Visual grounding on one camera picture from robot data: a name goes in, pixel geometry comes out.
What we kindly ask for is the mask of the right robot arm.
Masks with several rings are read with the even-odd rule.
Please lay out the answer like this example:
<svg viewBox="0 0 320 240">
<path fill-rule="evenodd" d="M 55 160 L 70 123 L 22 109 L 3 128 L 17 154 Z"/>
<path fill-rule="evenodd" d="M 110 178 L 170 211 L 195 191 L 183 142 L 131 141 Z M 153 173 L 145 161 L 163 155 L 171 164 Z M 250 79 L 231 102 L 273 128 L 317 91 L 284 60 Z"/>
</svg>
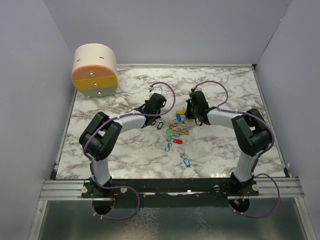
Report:
<svg viewBox="0 0 320 240">
<path fill-rule="evenodd" d="M 200 125 L 214 125 L 234 130 L 238 146 L 241 150 L 235 171 L 231 177 L 229 189 L 240 196 L 248 189 L 247 182 L 253 178 L 254 169 L 262 154 L 268 151 L 275 142 L 271 128 L 256 108 L 248 111 L 231 111 L 209 107 L 201 90 L 192 91 L 186 101 L 185 116 L 194 119 Z"/>
</svg>

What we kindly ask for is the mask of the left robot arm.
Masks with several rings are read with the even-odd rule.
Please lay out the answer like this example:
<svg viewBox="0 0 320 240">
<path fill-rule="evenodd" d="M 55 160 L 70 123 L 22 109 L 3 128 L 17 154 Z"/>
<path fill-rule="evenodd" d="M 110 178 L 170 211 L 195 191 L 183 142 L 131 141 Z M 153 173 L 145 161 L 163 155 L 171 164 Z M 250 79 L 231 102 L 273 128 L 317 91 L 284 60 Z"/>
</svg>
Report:
<svg viewBox="0 0 320 240">
<path fill-rule="evenodd" d="M 107 157 L 111 154 L 121 133 L 134 129 L 142 129 L 153 125 L 160 118 L 161 108 L 166 98 L 153 93 L 145 103 L 126 113 L 124 117 L 110 117 L 98 112 L 79 137 L 79 144 L 85 156 L 89 157 L 93 191 L 97 196 L 106 197 L 111 190 L 111 180 Z"/>
</svg>

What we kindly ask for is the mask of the yellow key tag with key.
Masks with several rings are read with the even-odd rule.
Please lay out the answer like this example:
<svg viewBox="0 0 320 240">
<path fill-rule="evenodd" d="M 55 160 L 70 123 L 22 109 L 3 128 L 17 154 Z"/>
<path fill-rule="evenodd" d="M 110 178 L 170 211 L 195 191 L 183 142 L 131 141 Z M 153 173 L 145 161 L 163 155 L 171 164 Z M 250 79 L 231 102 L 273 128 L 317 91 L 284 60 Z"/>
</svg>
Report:
<svg viewBox="0 0 320 240">
<path fill-rule="evenodd" d="M 185 114 L 185 112 L 184 112 L 183 110 L 177 110 L 177 111 L 176 111 L 176 114 L 184 115 L 184 114 Z"/>
</svg>

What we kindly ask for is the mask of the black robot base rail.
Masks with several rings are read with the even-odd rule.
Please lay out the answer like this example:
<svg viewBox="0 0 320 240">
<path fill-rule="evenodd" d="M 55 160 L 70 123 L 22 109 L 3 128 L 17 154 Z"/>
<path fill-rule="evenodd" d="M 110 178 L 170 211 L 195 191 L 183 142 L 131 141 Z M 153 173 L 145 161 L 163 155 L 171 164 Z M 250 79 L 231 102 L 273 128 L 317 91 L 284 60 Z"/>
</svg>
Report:
<svg viewBox="0 0 320 240">
<path fill-rule="evenodd" d="M 228 198 L 259 195 L 255 180 L 237 183 L 227 178 L 112 179 L 105 188 L 83 183 L 81 197 L 115 208 L 227 207 Z"/>
</svg>

